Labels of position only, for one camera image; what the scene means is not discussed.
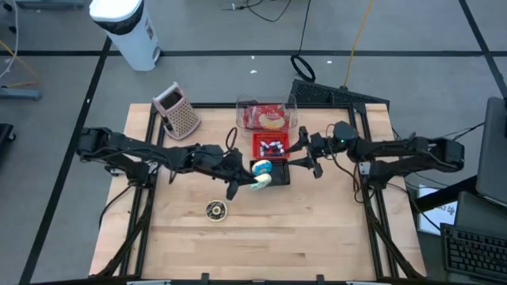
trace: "red basket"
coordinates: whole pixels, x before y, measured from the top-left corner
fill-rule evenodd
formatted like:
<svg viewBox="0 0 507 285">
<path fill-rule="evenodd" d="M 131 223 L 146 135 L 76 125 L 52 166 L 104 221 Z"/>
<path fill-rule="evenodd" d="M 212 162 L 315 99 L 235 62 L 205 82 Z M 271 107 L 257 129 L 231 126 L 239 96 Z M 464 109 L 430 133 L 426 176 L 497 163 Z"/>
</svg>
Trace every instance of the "red basket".
<svg viewBox="0 0 507 285">
<path fill-rule="evenodd" d="M 279 156 L 261 156 L 261 142 L 270 144 L 274 141 L 280 141 L 284 145 L 284 150 L 288 149 L 290 147 L 289 141 L 288 141 L 288 133 L 285 132 L 260 132 L 260 133 L 253 133 L 252 136 L 252 154 L 255 159 L 279 159 L 279 158 L 290 158 L 290 154 L 284 154 Z"/>
</svg>

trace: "trash can lid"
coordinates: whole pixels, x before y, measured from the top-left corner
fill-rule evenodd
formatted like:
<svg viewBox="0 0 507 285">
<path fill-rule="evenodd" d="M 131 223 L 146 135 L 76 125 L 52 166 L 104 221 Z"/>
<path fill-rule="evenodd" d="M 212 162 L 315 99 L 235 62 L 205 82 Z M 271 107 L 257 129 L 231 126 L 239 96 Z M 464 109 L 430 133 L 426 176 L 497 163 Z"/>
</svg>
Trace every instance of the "trash can lid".
<svg viewBox="0 0 507 285">
<path fill-rule="evenodd" d="M 118 22 L 132 16 L 143 0 L 93 0 L 90 16 L 95 21 Z"/>
</svg>

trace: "concrete floor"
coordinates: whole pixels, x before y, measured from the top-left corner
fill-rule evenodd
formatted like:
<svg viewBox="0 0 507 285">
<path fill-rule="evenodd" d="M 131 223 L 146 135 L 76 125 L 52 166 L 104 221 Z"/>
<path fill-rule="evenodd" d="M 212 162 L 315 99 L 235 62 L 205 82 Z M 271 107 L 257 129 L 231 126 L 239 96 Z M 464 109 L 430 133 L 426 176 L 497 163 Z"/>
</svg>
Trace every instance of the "concrete floor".
<svg viewBox="0 0 507 285">
<path fill-rule="evenodd" d="M 219 4 L 224 2 L 228 1 L 147 1 L 162 49 L 278 51 L 299 47 L 306 1 L 293 1 L 275 24 L 247 10 L 221 11 Z M 275 17 L 285 3 L 266 2 L 257 8 Z M 507 2 L 467 3 L 490 50 L 507 50 L 503 15 Z M 367 0 L 313 1 L 303 49 L 349 50 L 367 4 Z M 19 30 L 22 51 L 69 51 L 72 55 L 73 51 L 100 51 L 105 41 L 87 9 L 21 11 Z M 13 48 L 14 38 L 6 29 L 0 28 L 0 39 Z M 480 51 L 457 0 L 375 2 L 358 49 Z M 0 65 L 5 59 L 0 57 Z M 342 84 L 348 57 L 305 59 L 313 66 L 317 83 Z M 0 122 L 13 124 L 18 137 L 0 165 L 0 284 L 19 280 L 98 57 L 33 55 L 24 60 L 39 73 L 44 97 L 37 102 L 0 101 Z M 507 72 L 507 58 L 494 60 L 501 72 Z M 150 102 L 172 81 L 183 86 L 192 102 L 233 102 L 242 93 L 287 94 L 294 78 L 288 56 L 171 56 L 160 58 L 149 73 L 133 71 L 121 56 L 109 56 L 86 126 L 123 130 L 128 106 Z M 15 64 L 2 85 L 30 79 Z M 484 120 L 488 97 L 501 97 L 483 57 L 356 57 L 348 86 L 391 100 L 391 122 L 402 136 L 416 131 L 432 137 L 470 127 Z M 463 171 L 425 174 L 449 184 L 474 175 L 481 137 L 479 130 L 460 140 L 467 150 Z M 416 178 L 410 176 L 408 181 L 431 185 Z M 74 159 L 33 282 L 87 276 L 110 181 L 101 166 Z M 421 234 L 420 239 L 429 274 L 443 279 L 438 270 L 440 254 L 435 250 L 438 238 Z"/>
</svg>

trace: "keyboard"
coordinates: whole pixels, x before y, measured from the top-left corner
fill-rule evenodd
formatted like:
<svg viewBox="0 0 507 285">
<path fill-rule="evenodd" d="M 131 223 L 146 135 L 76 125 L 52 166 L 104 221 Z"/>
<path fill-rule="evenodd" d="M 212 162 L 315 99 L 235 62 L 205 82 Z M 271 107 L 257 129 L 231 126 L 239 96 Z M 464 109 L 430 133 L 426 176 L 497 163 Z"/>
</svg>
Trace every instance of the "keyboard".
<svg viewBox="0 0 507 285">
<path fill-rule="evenodd" d="M 447 271 L 507 283 L 507 237 L 440 224 Z"/>
</svg>

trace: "wooden table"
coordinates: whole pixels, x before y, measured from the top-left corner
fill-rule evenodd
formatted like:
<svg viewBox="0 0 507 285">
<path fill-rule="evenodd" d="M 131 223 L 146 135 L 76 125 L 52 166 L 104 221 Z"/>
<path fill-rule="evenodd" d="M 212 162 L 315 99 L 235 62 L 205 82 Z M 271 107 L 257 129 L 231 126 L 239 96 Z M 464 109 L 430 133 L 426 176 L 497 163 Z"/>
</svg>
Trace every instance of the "wooden table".
<svg viewBox="0 0 507 285">
<path fill-rule="evenodd" d="M 366 106 L 372 139 L 393 139 L 386 106 Z M 131 105 L 125 135 L 144 140 L 149 110 L 149 104 Z M 166 137 L 165 146 L 200 143 L 225 147 L 227 132 L 235 126 L 235 110 L 197 111 L 202 123 L 195 133 L 182 141 Z M 328 124 L 349 121 L 349 114 L 340 109 L 300 109 L 298 113 L 299 125 L 306 126 L 310 133 L 319 131 L 324 135 Z M 239 135 L 236 147 L 244 153 L 248 168 L 251 141 Z M 301 151 L 291 158 L 303 155 Z M 156 187 L 143 278 L 200 279 L 201 273 L 208 272 L 211 279 L 315 280 L 317 274 L 323 274 L 326 280 L 374 280 L 364 208 L 353 199 L 352 179 L 332 161 L 319 162 L 324 170 L 320 179 L 314 179 L 307 169 L 291 166 L 289 186 L 256 192 L 242 186 L 234 200 L 227 202 L 229 214 L 222 222 L 210 222 L 204 211 L 212 200 L 225 201 L 226 184 L 189 173 L 178 175 L 169 185 L 169 171 L 163 168 Z M 338 162 L 352 171 L 353 163 L 345 154 L 338 155 Z M 114 177 L 108 199 L 123 190 L 126 183 L 126 178 Z M 393 178 L 391 183 L 405 188 L 401 177 Z M 425 275 L 406 193 L 388 187 L 383 194 L 393 241 Z M 132 200 L 133 191 L 105 214 L 90 274 L 100 271 L 124 241 Z M 385 248 L 378 240 L 383 273 L 388 276 Z M 129 272 L 134 272 L 137 250 L 136 244 Z"/>
</svg>

